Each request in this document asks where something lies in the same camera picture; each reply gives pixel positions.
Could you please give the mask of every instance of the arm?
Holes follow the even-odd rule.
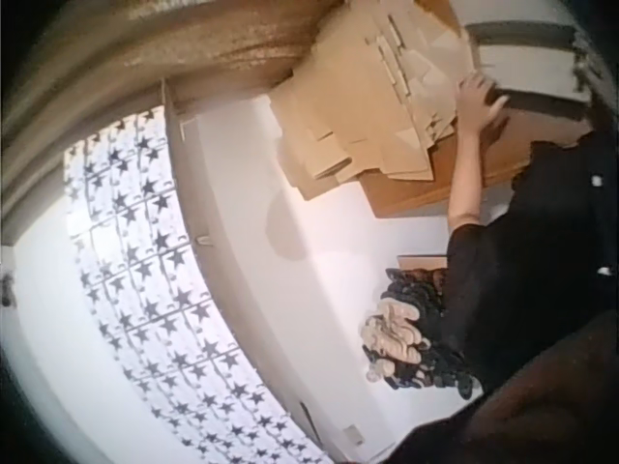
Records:
[[[493,105],[487,105],[486,97],[492,86],[491,80],[475,72],[462,81],[457,93],[457,157],[447,213],[452,231],[465,224],[480,223],[481,133],[496,120],[508,100],[503,96]]]

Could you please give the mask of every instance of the person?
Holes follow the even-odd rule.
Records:
[[[383,463],[614,462],[618,353],[617,313],[605,311],[494,393],[413,430]]]
[[[479,72],[457,91],[441,324],[443,341],[488,393],[555,342],[616,307],[617,295],[616,245],[612,249],[617,155],[616,144],[603,132],[591,132],[569,148],[534,142],[508,212],[481,225],[482,141],[501,124],[508,101],[506,96],[489,101],[494,93],[494,83]],[[607,175],[600,174],[601,166]],[[596,195],[614,196],[615,212],[607,201],[594,201]],[[606,205],[605,212],[600,205]],[[607,232],[608,224],[614,232]]]

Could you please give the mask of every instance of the pile of shoes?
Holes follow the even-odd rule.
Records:
[[[441,343],[445,270],[388,269],[391,284],[361,329],[370,382],[391,388],[457,388],[470,399],[473,377],[463,359]]]

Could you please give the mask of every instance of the stack of cardboard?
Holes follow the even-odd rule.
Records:
[[[270,97],[280,164],[312,199],[369,169],[431,181],[427,150],[453,133],[468,41],[412,0],[352,0]]]

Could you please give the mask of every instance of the light switch plate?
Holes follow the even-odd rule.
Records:
[[[346,438],[352,443],[355,447],[360,447],[363,443],[366,442],[364,436],[361,434],[359,429],[355,425],[350,425],[342,430]]]

